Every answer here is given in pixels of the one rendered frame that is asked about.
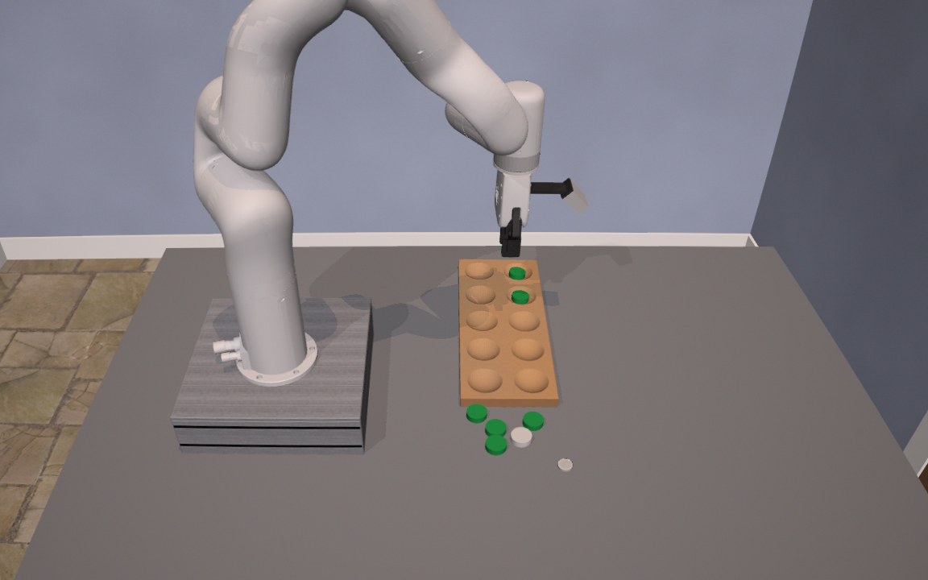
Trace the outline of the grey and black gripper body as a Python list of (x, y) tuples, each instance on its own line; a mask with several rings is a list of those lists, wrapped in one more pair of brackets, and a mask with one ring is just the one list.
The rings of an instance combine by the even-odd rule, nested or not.
[(527, 226), (529, 218), (529, 202), (531, 191), (532, 173), (538, 168), (529, 170), (529, 172), (509, 172), (497, 168), (497, 179), (495, 186), (495, 213), (499, 227), (508, 226), (512, 220), (512, 209), (520, 208), (521, 222), (525, 222), (523, 227)]

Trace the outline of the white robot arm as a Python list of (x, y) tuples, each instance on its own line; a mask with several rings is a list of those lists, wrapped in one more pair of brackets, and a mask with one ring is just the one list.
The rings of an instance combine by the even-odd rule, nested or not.
[(497, 168), (539, 165), (544, 90), (504, 84), (434, 0), (253, 0), (230, 31), (222, 76), (197, 101), (194, 184), (222, 234), (240, 333), (213, 342), (214, 353), (260, 386), (292, 384), (319, 357), (300, 307), (293, 210), (264, 170), (286, 153), (300, 52), (345, 10), (371, 23), (410, 74), (448, 102), (446, 120), (493, 153)]

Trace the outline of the tan tray with round pockets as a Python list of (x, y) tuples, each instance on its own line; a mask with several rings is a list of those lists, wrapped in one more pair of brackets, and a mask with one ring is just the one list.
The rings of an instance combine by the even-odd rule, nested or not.
[[(509, 269), (525, 269), (525, 279)], [(516, 304), (512, 293), (529, 293)], [(536, 260), (459, 259), (460, 405), (557, 407)]]

